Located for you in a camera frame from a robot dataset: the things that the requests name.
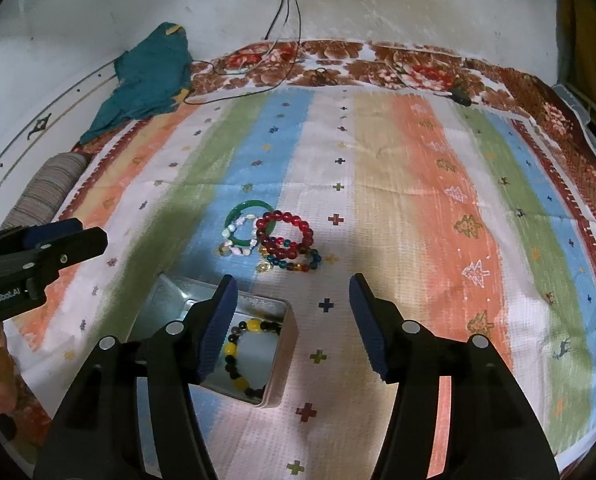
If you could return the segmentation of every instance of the green bangle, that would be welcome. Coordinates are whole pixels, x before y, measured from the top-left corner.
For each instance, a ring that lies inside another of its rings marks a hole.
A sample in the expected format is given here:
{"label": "green bangle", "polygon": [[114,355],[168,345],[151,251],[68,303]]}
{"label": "green bangle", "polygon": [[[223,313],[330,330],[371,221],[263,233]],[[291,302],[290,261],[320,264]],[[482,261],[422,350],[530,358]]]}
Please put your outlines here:
{"label": "green bangle", "polygon": [[[273,212],[273,207],[268,205],[267,202],[263,202],[262,200],[247,200],[246,202],[236,205],[235,208],[233,208],[229,212],[229,214],[227,215],[227,218],[224,221],[225,229],[228,227],[229,224],[232,224],[233,221],[236,218],[238,218],[245,209],[248,209],[250,207],[264,207],[268,212],[270,212],[270,213]],[[269,222],[269,226],[267,228],[267,233],[271,234],[271,232],[273,232],[274,228],[275,228],[275,222],[274,221]],[[229,240],[231,240],[234,245],[237,245],[240,247],[249,247],[250,240],[240,240],[239,238],[236,238],[233,234],[229,237]]]}

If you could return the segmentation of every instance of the silver screw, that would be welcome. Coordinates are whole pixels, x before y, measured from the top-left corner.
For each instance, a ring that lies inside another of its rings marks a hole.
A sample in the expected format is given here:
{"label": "silver screw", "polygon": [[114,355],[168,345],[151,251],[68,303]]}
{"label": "silver screw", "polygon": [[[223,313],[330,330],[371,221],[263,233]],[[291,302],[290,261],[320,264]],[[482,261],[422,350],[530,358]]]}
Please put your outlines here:
{"label": "silver screw", "polygon": [[176,335],[180,334],[185,329],[185,325],[183,325],[179,321],[174,321],[173,323],[169,323],[167,328],[165,329],[169,335]]}
{"label": "silver screw", "polygon": [[420,332],[420,325],[415,321],[408,319],[404,323],[402,323],[402,330],[407,332],[408,334],[417,334]]}
{"label": "silver screw", "polygon": [[484,337],[483,335],[475,335],[471,342],[477,346],[478,348],[486,348],[489,346],[489,339]]}
{"label": "silver screw", "polygon": [[111,337],[110,335],[108,335],[107,337],[104,337],[100,340],[100,343],[98,343],[98,346],[100,346],[100,349],[102,349],[102,350],[108,350],[110,348],[113,348],[115,344],[116,344],[116,340],[113,337]]}

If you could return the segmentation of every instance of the bracelet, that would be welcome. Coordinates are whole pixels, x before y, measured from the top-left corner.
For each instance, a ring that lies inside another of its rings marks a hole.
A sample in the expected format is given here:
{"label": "bracelet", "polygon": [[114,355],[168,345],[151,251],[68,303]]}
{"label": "bracelet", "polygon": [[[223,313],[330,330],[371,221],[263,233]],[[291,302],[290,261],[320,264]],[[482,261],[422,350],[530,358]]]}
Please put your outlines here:
{"label": "bracelet", "polygon": [[220,254],[222,254],[223,256],[226,256],[228,253],[235,254],[236,256],[249,256],[249,254],[251,254],[251,251],[253,250],[253,248],[255,246],[257,246],[257,238],[255,237],[255,222],[254,222],[254,228],[251,232],[253,237],[251,238],[251,240],[249,240],[248,247],[240,248],[240,247],[234,245],[234,243],[233,243],[235,239],[236,240],[238,239],[238,238],[235,238],[233,235],[238,230],[238,227],[240,227],[241,225],[244,225],[244,223],[247,220],[258,220],[258,218],[254,214],[251,214],[251,213],[249,213],[247,215],[242,215],[242,216],[239,216],[236,219],[236,221],[233,222],[233,224],[227,225],[222,230],[222,237],[225,238],[225,241],[218,247]]}
{"label": "bracelet", "polygon": [[[235,221],[236,218],[241,216],[241,213],[245,209],[248,209],[250,207],[264,207],[269,213],[271,213],[271,211],[273,211],[273,207],[268,205],[267,202],[263,202],[262,200],[247,200],[246,202],[236,205],[235,208],[233,208],[229,212],[229,214],[227,215],[227,217],[225,218],[225,221],[224,221],[224,228],[229,229],[231,231],[231,235],[228,238],[228,240],[232,241],[232,244],[230,244],[230,246],[237,245],[240,247],[251,247],[250,240],[240,240],[239,238],[236,238],[235,236],[233,236],[233,233],[236,231],[236,226],[234,225],[233,222]],[[270,223],[269,224],[269,233],[273,232],[274,228],[275,228],[275,222]]]}
{"label": "bracelet", "polygon": [[262,400],[267,385],[265,384],[262,388],[254,390],[249,384],[249,381],[238,372],[238,367],[236,366],[238,340],[244,332],[275,332],[279,336],[281,329],[282,327],[279,323],[274,321],[260,321],[259,319],[240,321],[238,326],[231,328],[231,334],[227,338],[228,343],[225,344],[223,349],[225,353],[224,360],[226,362],[224,369],[229,373],[229,377],[236,386],[236,390],[244,392],[247,397]]}
{"label": "bracelet", "polygon": [[[289,238],[270,237],[267,227],[271,222],[276,220],[283,220],[300,229],[302,232],[302,242],[292,242]],[[317,250],[310,248],[313,245],[313,229],[309,227],[309,222],[305,222],[299,216],[292,213],[283,213],[282,211],[275,210],[272,213],[267,212],[262,215],[262,218],[255,222],[255,226],[258,228],[255,236],[265,250],[267,250],[266,259],[270,264],[278,266],[281,269],[301,270],[302,272],[318,269],[318,264],[322,261],[322,256],[319,255]],[[311,256],[311,261],[306,264],[294,264],[284,261],[285,258],[294,260],[298,257],[298,254]]]}

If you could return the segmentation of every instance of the striped bolster pillow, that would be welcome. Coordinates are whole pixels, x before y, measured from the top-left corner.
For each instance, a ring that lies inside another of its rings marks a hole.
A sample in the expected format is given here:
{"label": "striped bolster pillow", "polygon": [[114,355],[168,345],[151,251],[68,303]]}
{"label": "striped bolster pillow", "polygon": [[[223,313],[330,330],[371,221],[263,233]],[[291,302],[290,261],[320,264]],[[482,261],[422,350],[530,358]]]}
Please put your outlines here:
{"label": "striped bolster pillow", "polygon": [[88,163],[81,153],[59,153],[50,158],[27,184],[0,228],[51,222]]}

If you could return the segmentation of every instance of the bed sheet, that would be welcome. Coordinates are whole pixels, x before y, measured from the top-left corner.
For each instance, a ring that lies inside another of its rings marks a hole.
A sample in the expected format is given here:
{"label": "bed sheet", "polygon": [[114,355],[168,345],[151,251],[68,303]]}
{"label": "bed sheet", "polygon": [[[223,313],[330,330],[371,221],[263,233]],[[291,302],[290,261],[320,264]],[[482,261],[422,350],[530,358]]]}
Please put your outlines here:
{"label": "bed sheet", "polygon": [[[300,337],[278,408],[193,389],[219,478],[370,478],[395,388],[371,371],[348,304],[363,272],[436,335],[490,337],[564,468],[596,437],[596,218],[519,110],[282,86],[132,123],[60,213],[103,227],[107,252],[65,269],[46,305],[8,324],[25,381],[53,415],[98,339],[128,336],[159,272],[232,274],[289,301]],[[249,199],[308,220],[321,268],[221,256],[223,218]],[[448,410],[445,384],[430,474]],[[153,449],[146,463],[157,468]]]}

